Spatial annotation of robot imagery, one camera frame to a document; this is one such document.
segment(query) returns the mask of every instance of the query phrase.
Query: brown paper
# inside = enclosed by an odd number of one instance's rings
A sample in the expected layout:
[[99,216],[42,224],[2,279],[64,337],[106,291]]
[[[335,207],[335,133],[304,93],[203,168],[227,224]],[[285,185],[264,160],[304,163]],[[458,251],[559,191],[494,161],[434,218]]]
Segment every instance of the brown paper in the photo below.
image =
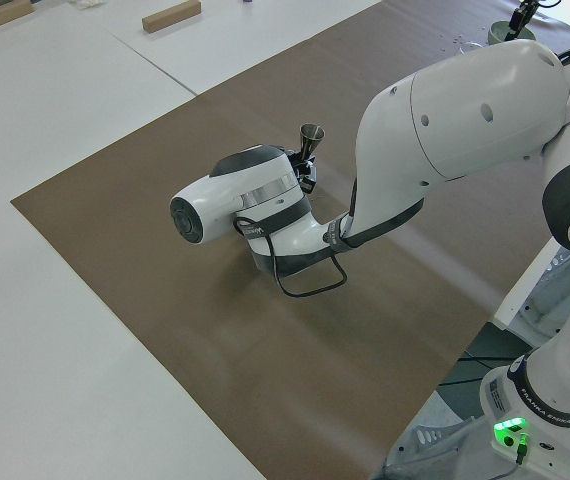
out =
[[[371,98],[461,42],[484,42],[513,8],[382,2],[13,203],[268,479],[365,478],[549,237],[540,165],[445,185],[410,225],[340,257],[346,286],[308,299],[282,295],[236,234],[187,244],[169,200],[220,158],[257,143],[295,148],[299,125],[316,122],[326,137],[311,202],[330,220],[349,202]],[[564,24],[532,29],[570,47]],[[421,241],[408,248],[408,235]],[[323,264],[287,285],[333,275]],[[465,286],[469,276],[481,281]]]

